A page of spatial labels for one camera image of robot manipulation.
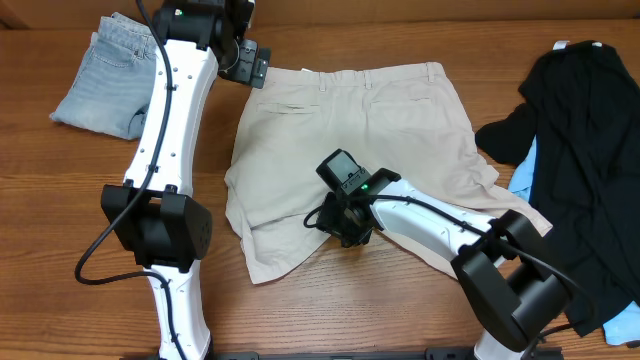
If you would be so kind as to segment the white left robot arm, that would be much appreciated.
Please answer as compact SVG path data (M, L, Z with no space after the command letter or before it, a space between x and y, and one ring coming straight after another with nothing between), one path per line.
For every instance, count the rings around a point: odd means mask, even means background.
M193 162L205 102L216 79L263 86L270 51L246 38L252 0L166 1L150 30L156 69L136 154L101 208L148 279L160 327L158 359L210 359L201 261L213 232L210 211L193 198Z

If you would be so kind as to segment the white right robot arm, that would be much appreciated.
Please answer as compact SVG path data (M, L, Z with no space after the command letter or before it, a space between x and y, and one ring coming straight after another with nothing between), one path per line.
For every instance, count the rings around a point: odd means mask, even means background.
M369 173L338 149L316 169L330 191L304 219L307 228L365 245L374 231L450 265L484 331L470 347L432 347L425 358L551 359L543 331L575 297L576 284L553 265L529 219L509 210L494 218L452 206L381 168Z

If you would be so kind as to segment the beige khaki shorts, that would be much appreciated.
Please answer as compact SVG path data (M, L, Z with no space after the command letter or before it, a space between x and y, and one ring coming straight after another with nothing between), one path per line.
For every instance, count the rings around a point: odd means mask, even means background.
M551 229L498 185L441 64L333 73L270 68L245 105L225 176L226 216L253 283L285 276L326 241L303 220L327 193L316 169L338 149L441 201L494 217L515 210L540 233Z

